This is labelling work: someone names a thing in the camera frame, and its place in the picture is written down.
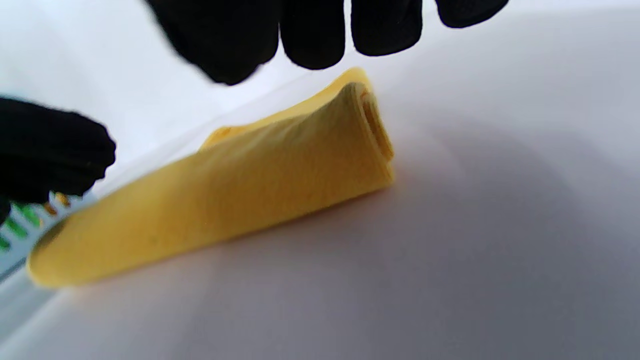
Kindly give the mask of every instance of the yellow cloth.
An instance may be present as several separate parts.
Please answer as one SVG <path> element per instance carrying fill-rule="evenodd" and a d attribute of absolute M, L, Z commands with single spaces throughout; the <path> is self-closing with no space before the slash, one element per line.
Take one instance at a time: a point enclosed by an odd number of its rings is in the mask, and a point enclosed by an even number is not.
<path fill-rule="evenodd" d="M 351 69 L 73 214 L 38 242 L 29 274 L 83 284 L 265 229 L 390 186 L 392 157 L 369 82 Z"/>

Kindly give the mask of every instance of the white surface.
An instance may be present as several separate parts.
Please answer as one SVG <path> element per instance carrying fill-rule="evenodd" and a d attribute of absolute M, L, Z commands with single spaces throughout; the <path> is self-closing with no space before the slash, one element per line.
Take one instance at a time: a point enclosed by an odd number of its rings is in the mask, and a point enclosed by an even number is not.
<path fill-rule="evenodd" d="M 354 64 L 397 151 L 389 191 L 60 291 L 0 359 L 637 359 L 640 6 L 533 3 L 430 17 L 411 51 L 350 54 L 114 170 L 98 192 Z"/>
<path fill-rule="evenodd" d="M 29 322 L 38 310 L 55 294 L 36 288 L 25 269 L 16 271 L 0 286 L 0 346 Z"/>

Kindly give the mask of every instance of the rolled yellow cloth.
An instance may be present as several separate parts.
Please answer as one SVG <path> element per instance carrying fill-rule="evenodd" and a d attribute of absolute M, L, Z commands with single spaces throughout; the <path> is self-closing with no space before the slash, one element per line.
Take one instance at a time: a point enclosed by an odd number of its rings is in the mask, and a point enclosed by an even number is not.
<path fill-rule="evenodd" d="M 29 255 L 37 284 L 83 284 L 391 185 L 393 151 L 360 69 L 70 216 Z"/>

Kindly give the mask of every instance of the glove finger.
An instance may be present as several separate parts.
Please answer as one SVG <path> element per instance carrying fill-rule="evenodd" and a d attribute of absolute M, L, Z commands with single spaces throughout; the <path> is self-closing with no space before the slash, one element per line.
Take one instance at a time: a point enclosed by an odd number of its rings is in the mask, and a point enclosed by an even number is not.
<path fill-rule="evenodd" d="M 0 225 L 4 223 L 11 213 L 11 204 L 7 198 L 0 196 Z"/>
<path fill-rule="evenodd" d="M 352 0 L 351 34 L 364 55 L 408 49 L 422 34 L 422 0 Z"/>
<path fill-rule="evenodd" d="M 283 0 L 280 37 L 295 64 L 319 70 L 344 55 L 343 0 Z"/>
<path fill-rule="evenodd" d="M 278 49 L 280 0 L 147 0 L 177 52 L 213 81 L 234 85 Z"/>
<path fill-rule="evenodd" d="M 450 28 L 466 28 L 493 17 L 509 0 L 436 0 L 440 20 Z"/>
<path fill-rule="evenodd" d="M 75 152 L 89 160 L 100 154 L 109 161 L 114 160 L 115 143 L 103 125 L 78 113 L 0 99 L 0 152 Z"/>
<path fill-rule="evenodd" d="M 49 192 L 82 195 L 115 162 L 106 128 L 71 112 L 0 99 L 0 193 L 46 202 Z"/>

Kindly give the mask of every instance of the white background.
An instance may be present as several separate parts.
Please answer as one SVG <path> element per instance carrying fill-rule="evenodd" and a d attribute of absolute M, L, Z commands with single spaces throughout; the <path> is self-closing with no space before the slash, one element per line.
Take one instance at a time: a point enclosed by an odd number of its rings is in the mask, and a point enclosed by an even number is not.
<path fill-rule="evenodd" d="M 226 88 L 139 3 L 62 3 L 0 4 L 2 90 L 108 125 L 99 195 L 352 65 L 397 184 L 52 297 L 18 274 L 1 359 L 637 359 L 640 5 L 512 0 L 460 31 L 429 5 L 410 51 L 312 74 L 279 54 Z"/>

